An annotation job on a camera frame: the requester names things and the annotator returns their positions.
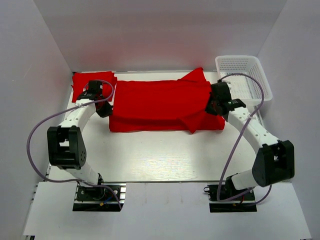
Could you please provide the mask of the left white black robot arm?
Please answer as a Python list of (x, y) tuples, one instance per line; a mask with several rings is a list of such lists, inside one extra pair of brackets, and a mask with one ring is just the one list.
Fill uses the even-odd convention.
[(92, 186), (102, 182), (101, 175), (87, 162), (82, 131), (92, 115), (100, 118), (112, 115), (109, 99), (114, 91), (113, 85), (105, 80), (90, 80), (69, 115), (58, 126), (47, 130), (49, 163), (70, 173), (80, 184)]

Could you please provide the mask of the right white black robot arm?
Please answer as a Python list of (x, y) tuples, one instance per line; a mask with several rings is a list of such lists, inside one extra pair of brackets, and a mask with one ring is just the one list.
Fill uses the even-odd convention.
[(281, 141), (269, 133), (253, 116), (240, 99), (232, 99), (227, 83), (211, 85), (205, 111), (220, 116), (239, 131), (255, 152), (251, 169), (226, 178), (219, 192), (231, 200), (254, 187), (266, 187), (289, 180), (295, 175), (295, 149), (289, 141)]

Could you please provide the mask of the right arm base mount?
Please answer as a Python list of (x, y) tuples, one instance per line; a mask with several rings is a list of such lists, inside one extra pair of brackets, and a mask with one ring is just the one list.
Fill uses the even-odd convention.
[(231, 190), (222, 184), (218, 200), (217, 183), (203, 188), (208, 195), (210, 213), (254, 213), (257, 212), (256, 198), (253, 189), (243, 194), (245, 190)]

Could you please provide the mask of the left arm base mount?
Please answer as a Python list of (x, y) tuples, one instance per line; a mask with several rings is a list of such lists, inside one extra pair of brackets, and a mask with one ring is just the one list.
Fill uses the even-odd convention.
[(112, 191), (102, 187), (78, 185), (73, 212), (120, 212), (125, 203), (126, 184), (109, 184)]

